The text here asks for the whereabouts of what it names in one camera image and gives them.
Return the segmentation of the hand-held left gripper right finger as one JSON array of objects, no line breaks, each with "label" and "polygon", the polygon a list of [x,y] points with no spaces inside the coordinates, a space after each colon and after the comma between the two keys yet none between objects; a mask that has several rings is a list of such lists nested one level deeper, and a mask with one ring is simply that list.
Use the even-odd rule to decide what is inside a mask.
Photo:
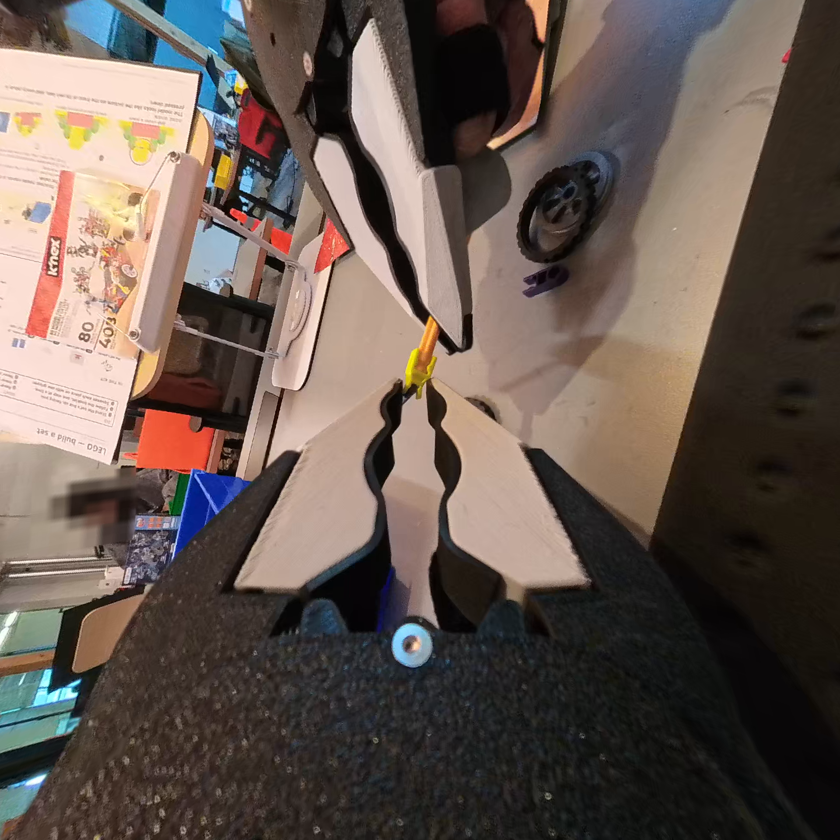
[{"label": "hand-held left gripper right finger", "polygon": [[527,601],[591,586],[526,449],[450,386],[427,387],[444,482],[437,561],[451,601]]}]

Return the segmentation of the printed instruction sheet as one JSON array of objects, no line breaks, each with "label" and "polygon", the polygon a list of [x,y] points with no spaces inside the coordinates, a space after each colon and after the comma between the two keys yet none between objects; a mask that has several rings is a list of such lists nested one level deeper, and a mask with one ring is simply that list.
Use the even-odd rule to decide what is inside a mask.
[{"label": "printed instruction sheet", "polygon": [[128,335],[201,78],[2,49],[2,431],[110,464]]}]

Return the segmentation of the person's right hand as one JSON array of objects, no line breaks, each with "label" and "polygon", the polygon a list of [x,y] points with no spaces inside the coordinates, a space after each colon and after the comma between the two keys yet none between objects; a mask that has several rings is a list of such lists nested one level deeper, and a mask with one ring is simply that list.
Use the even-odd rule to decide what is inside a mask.
[{"label": "person's right hand", "polygon": [[524,1],[437,1],[435,25],[437,105],[465,161],[522,117],[543,41]]}]

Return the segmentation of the purple plastic connector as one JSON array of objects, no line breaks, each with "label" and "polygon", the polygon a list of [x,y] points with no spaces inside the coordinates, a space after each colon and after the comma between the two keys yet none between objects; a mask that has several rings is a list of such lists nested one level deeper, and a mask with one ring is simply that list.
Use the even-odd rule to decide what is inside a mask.
[{"label": "purple plastic connector", "polygon": [[569,278],[569,268],[560,262],[544,266],[523,278],[522,295],[525,298],[535,298],[561,288]]}]

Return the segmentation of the blue plastic bin white tag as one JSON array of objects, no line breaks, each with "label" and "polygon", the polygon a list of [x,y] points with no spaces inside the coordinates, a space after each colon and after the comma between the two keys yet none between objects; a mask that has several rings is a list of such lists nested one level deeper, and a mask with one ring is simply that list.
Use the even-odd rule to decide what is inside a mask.
[{"label": "blue plastic bin white tag", "polygon": [[288,595],[280,625],[300,622],[303,606],[331,601],[352,633],[380,632],[394,570],[385,523],[385,506],[377,498],[372,536],[353,550],[337,549],[336,538],[350,534],[336,512],[320,512],[314,501],[295,496],[287,481],[283,489],[256,507],[241,502],[249,482],[194,470],[175,542],[174,559],[204,545],[205,555],[222,550],[224,592],[236,588],[244,575],[243,592]]}]

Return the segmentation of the orange box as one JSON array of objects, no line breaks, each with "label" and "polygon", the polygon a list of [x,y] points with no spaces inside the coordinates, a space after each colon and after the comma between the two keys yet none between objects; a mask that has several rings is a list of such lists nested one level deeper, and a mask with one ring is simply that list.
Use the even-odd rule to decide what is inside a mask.
[{"label": "orange box", "polygon": [[143,415],[136,467],[181,473],[206,469],[216,431],[210,427],[193,430],[192,420],[185,414],[147,409]]}]

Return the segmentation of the white document stand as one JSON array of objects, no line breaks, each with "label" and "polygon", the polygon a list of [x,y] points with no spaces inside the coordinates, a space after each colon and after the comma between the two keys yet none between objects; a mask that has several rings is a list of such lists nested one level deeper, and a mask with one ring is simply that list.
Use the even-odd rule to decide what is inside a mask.
[{"label": "white document stand", "polygon": [[299,258],[294,259],[273,246],[268,233],[248,230],[221,209],[202,202],[213,149],[214,137],[209,122],[195,111],[188,151],[181,153],[171,166],[174,174],[162,192],[165,202],[161,224],[153,233],[151,254],[146,264],[150,277],[144,277],[136,290],[128,329],[129,338],[141,351],[131,394],[133,400],[147,396],[160,380],[174,331],[223,343],[212,335],[187,328],[177,316],[199,221],[217,223],[253,243],[259,255],[271,255],[292,270],[292,291],[283,311],[285,318],[292,318],[291,330],[283,324],[277,343],[270,340],[267,351],[250,349],[243,344],[235,344],[234,348],[276,364],[284,364],[293,359],[294,354],[298,354],[297,361],[312,359],[314,344],[306,345],[304,341],[315,340],[316,317],[322,313],[332,269],[327,265],[322,271],[315,271],[323,234],[318,234]]}]

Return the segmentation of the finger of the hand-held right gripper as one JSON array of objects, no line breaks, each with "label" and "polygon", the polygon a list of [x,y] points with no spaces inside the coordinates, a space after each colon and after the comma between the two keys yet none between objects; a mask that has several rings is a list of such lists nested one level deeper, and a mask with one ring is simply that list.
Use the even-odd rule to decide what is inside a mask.
[{"label": "finger of the hand-held right gripper", "polygon": [[381,176],[397,243],[416,294],[452,349],[471,343],[472,297],[461,170],[424,162],[374,17],[353,47],[350,116],[362,150]]},{"label": "finger of the hand-held right gripper", "polygon": [[313,161],[372,275],[415,320],[437,321],[437,184],[412,135],[326,135]]}]

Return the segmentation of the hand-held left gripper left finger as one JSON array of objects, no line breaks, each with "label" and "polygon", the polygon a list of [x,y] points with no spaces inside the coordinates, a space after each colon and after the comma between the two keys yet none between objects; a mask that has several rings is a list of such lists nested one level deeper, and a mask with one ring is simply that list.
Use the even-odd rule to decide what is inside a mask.
[{"label": "hand-held left gripper left finger", "polygon": [[303,598],[351,574],[352,594],[380,594],[392,574],[383,489],[402,411],[403,383],[387,380],[303,446],[237,591]]}]

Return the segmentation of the dark printed box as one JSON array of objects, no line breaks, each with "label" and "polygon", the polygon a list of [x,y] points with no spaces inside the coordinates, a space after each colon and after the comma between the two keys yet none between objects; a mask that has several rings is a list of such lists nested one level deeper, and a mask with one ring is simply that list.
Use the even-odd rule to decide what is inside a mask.
[{"label": "dark printed box", "polygon": [[122,586],[152,585],[173,560],[180,516],[138,515],[123,566]]}]

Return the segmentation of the wooden chair back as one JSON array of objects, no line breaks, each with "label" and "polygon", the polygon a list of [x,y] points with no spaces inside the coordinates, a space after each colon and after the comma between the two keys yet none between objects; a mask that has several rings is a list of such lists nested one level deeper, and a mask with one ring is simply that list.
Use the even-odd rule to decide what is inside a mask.
[{"label": "wooden chair back", "polygon": [[99,606],[81,621],[70,672],[82,675],[106,664],[127,626],[145,598],[145,593]]}]

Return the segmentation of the yellow plastic connector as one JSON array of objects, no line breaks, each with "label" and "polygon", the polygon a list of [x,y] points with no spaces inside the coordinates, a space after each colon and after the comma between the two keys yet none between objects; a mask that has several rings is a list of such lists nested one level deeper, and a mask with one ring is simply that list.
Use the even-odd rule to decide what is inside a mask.
[{"label": "yellow plastic connector", "polygon": [[406,365],[403,392],[415,393],[418,395],[417,398],[420,398],[425,384],[434,375],[436,362],[437,357],[429,351],[415,348],[411,352]]}]

